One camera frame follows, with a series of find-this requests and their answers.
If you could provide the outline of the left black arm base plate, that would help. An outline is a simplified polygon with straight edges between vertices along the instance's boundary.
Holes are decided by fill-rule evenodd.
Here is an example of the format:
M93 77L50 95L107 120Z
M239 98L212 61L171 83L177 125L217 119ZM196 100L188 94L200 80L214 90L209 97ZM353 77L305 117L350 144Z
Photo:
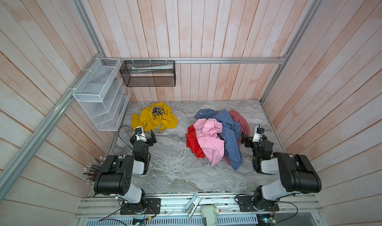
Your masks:
M160 198L148 198L141 200L140 203L122 203L120 210L121 215L141 215L141 214L160 214L161 199Z

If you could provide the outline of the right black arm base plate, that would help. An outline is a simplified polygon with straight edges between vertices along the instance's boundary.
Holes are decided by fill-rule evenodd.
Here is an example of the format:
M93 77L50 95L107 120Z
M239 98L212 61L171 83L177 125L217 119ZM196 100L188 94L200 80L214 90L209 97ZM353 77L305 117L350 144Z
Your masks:
M235 197L241 212L279 211L276 201L265 200L261 197L239 194Z

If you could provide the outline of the yellow t-shirt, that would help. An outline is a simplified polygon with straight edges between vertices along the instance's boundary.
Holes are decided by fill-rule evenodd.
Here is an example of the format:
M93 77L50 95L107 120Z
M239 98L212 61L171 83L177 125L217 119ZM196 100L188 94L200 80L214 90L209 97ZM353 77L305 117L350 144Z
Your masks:
M144 132L154 129L158 129L161 132L165 129L174 129L177 125L177 117L164 102L153 103L150 107L142 109L140 115L132 115L131 127L134 130L142 127Z

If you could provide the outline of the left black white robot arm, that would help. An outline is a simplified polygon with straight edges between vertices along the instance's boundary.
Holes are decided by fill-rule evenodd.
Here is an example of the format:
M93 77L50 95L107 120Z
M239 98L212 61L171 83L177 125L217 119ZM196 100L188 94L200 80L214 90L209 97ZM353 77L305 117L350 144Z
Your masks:
M156 143L156 136L151 131L146 137L143 128L137 127L135 135L130 138L132 155L109 155L94 181L94 192L102 195L113 195L122 200L123 208L136 214L144 213L148 206L143 189L131 183L133 175L145 175L148 172L151 155L149 147Z

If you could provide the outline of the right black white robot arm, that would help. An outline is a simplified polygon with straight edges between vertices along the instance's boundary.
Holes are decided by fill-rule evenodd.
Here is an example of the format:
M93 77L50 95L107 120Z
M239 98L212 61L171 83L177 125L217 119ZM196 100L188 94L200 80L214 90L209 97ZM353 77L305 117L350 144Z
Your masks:
M322 183L305 155L273 151L274 143L258 128L253 137L242 133L241 143L252 149L252 166L256 173L276 175L278 179L256 188L251 199L256 211L273 208L279 199L293 194L310 194L321 191Z

